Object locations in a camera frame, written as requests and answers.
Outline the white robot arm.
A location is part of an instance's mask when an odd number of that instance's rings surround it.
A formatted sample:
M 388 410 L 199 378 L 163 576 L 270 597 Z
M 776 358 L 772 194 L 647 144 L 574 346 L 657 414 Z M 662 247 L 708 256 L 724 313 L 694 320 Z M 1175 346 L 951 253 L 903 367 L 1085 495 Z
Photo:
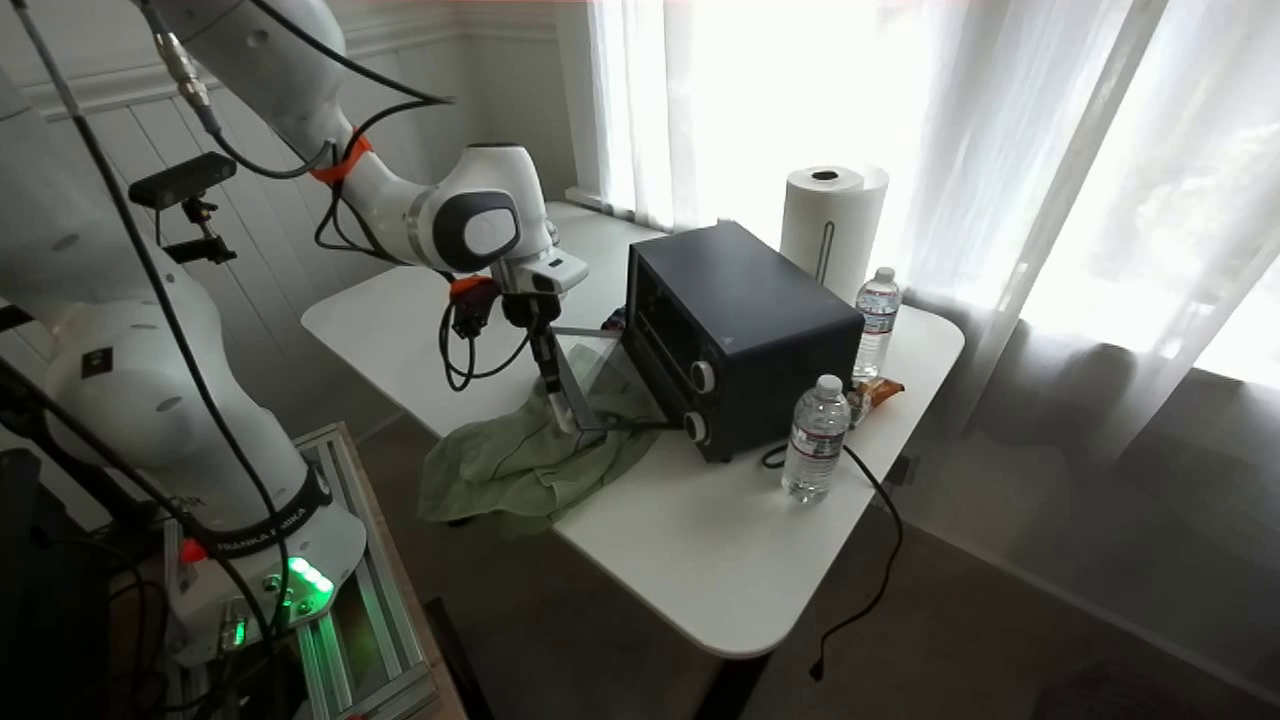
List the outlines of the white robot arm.
M 343 29 L 325 0 L 136 0 L 184 94 L 224 85 L 373 229 L 373 247 L 510 300 L 559 297 L 556 247 L 521 144 L 476 144 L 437 183 L 394 177 L 341 107 Z M 327 614 L 369 549 L 364 522 L 234 382 L 213 297 L 64 160 L 24 94 L 0 113 L 0 297 L 50 333 L 46 436 L 136 476 L 203 557 L 166 609 L 175 656 L 209 665 Z

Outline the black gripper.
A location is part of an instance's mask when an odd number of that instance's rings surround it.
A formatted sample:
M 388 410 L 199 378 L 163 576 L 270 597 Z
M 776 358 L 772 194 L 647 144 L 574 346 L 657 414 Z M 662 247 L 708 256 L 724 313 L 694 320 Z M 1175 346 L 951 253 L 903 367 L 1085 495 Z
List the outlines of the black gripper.
M 510 328 L 524 328 L 532 333 L 532 358 L 537 358 L 537 367 L 538 367 L 538 390 L 547 396 L 562 394 L 562 382 L 559 382 L 559 346 L 556 338 L 547 333 L 556 320 L 559 320 L 559 292 L 550 280 L 544 278 L 514 278 L 514 280 L 502 280 L 501 285 L 501 305 L 502 305 L 502 320 Z

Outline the metal frame robot base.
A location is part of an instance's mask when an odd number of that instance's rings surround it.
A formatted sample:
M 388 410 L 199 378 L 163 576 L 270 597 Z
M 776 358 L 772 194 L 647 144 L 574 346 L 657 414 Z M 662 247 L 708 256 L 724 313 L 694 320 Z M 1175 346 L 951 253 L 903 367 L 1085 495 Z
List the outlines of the metal frame robot base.
M 199 661 L 242 656 L 265 643 L 253 615 L 287 609 L 284 670 L 302 700 L 287 720 L 450 720 L 458 700 L 437 638 L 417 606 L 382 512 L 343 424 L 297 440 L 330 492 L 316 526 L 287 539 L 290 579 L 269 551 L 234 560 L 242 584 L 209 567 L 197 602 Z

